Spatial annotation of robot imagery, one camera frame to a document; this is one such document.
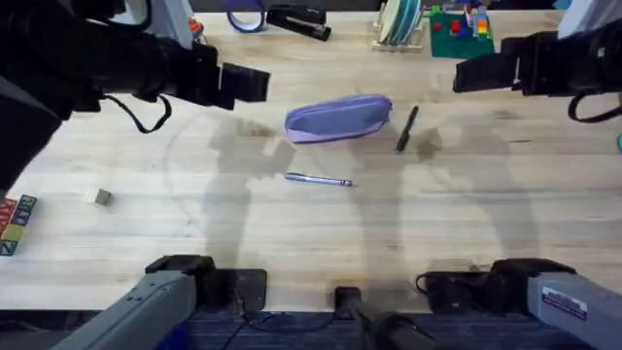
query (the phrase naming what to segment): silver pen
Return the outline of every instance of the silver pen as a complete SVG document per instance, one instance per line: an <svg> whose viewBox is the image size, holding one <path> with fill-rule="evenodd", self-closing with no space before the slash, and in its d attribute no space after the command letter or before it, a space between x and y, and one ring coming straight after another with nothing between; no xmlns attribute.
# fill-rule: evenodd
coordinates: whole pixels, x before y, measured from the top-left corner
<svg viewBox="0 0 622 350"><path fill-rule="evenodd" d="M350 180L339 180L339 179L329 179L329 178L321 178L317 176L308 176L299 173L286 173L285 178L288 180L294 181L302 181L302 182L312 182L317 184L325 184L325 185L337 185L337 186L345 186L352 187L352 181Z"/></svg>

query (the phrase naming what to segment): purple pencil case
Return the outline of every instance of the purple pencil case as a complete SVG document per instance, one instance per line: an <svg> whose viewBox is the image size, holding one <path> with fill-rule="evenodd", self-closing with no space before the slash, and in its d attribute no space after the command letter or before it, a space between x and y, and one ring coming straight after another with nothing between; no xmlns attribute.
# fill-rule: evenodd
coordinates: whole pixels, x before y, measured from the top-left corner
<svg viewBox="0 0 622 350"><path fill-rule="evenodd" d="M321 142L363 136L389 120L391 100L382 94L360 94L290 111L285 129L295 142Z"/></svg>

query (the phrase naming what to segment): black pen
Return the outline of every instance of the black pen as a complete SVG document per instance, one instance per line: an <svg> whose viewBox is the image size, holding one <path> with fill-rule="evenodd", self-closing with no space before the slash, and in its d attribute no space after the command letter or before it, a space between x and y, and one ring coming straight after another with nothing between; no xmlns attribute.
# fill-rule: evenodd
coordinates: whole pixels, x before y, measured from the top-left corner
<svg viewBox="0 0 622 350"><path fill-rule="evenodd" d="M410 112L410 117L408 117L408 122L406 123L406 127L401 132L401 136L399 137L399 141L397 141L396 153L399 155L404 152L406 148L406 144L410 139L410 129L412 128L412 124L415 123L415 118L417 118L417 113L419 112L419 106L415 106Z"/></svg>

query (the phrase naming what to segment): wooden table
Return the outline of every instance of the wooden table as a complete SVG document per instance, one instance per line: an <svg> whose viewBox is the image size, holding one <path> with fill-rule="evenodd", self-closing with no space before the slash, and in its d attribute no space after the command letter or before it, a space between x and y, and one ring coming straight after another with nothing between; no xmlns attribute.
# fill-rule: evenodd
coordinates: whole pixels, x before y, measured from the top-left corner
<svg viewBox="0 0 622 350"><path fill-rule="evenodd" d="M278 28L241 35L225 15L201 16L224 61L272 73L269 102L227 112L175 100L151 135L109 102L75 115L12 191L41 202L17 255L0 259L0 308L105 308L171 254L265 268L278 310L328 309L337 285L416 309L418 273L503 257L557 260L622 292L622 120L572 122L567 99L455 94L456 60L372 52L374 16L329 14L327 43ZM497 40L554 29L561 16L491 13ZM285 137L288 110L368 92L395 103L380 132L315 145ZM123 100L145 123L162 112ZM414 104L419 119L396 156ZM288 170L358 186L290 182ZM85 203L92 188L113 204Z"/></svg>

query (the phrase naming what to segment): stapler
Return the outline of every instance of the stapler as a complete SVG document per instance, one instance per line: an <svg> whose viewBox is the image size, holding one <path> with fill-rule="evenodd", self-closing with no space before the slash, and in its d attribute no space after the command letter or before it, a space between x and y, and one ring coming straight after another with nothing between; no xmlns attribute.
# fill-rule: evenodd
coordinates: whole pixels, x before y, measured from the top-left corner
<svg viewBox="0 0 622 350"><path fill-rule="evenodd" d="M330 36L327 12L304 5L272 5L265 21L298 34L326 41Z"/></svg>

